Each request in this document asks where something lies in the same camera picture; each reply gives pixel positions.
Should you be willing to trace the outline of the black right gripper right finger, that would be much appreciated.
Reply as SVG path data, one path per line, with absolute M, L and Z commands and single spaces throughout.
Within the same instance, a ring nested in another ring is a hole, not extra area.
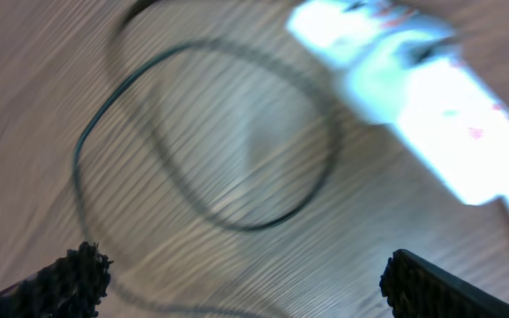
M 509 304 L 406 249 L 392 254 L 379 287 L 397 318 L 509 318 Z

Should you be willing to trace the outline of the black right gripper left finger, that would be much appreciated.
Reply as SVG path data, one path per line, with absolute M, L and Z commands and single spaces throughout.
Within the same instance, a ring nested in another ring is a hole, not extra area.
M 0 318 L 94 318 L 110 284 L 108 256 L 84 241 L 16 284 L 0 291 Z

